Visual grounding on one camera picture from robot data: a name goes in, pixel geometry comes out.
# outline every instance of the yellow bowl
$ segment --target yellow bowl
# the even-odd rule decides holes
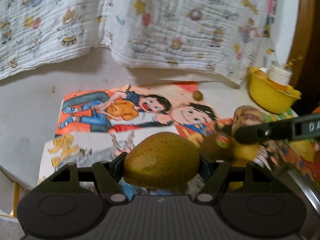
[[[250,68],[249,93],[252,99],[267,111],[282,114],[287,111],[295,101],[301,99],[301,93],[287,85],[287,92],[277,90],[268,80],[258,77],[255,72],[260,68]]]

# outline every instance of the cartoon character face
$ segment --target cartoon character face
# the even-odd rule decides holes
[[[68,8],[66,14],[62,17],[63,24],[69,24],[71,23],[75,18],[75,11],[71,11],[70,8]]]
[[[187,104],[172,109],[171,118],[179,124],[198,124],[210,121],[209,116]]]
[[[165,109],[156,98],[152,97],[140,97],[138,104],[147,113],[157,113]]]

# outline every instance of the white table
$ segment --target white table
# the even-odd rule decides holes
[[[65,95],[129,83],[137,85],[137,81],[128,79],[128,72],[132,74],[132,70],[116,64],[108,50],[96,49],[86,56],[0,81],[0,166],[3,171],[21,186],[35,187],[44,143],[54,137]],[[245,89],[233,89],[221,82],[205,82],[199,87],[206,102],[211,103],[222,118],[232,117],[240,105],[254,105]]]

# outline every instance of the yellow fruit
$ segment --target yellow fruit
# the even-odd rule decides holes
[[[260,148],[259,144],[240,144],[234,138],[231,140],[234,145],[233,157],[235,159],[252,161]]]
[[[124,160],[124,180],[145,188],[178,187],[199,170],[199,153],[188,139],[160,132],[140,142]]]

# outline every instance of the green pear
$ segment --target green pear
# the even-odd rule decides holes
[[[124,159],[124,180],[135,186],[167,189],[193,179],[199,170],[198,149],[188,139],[159,132],[140,142]]]

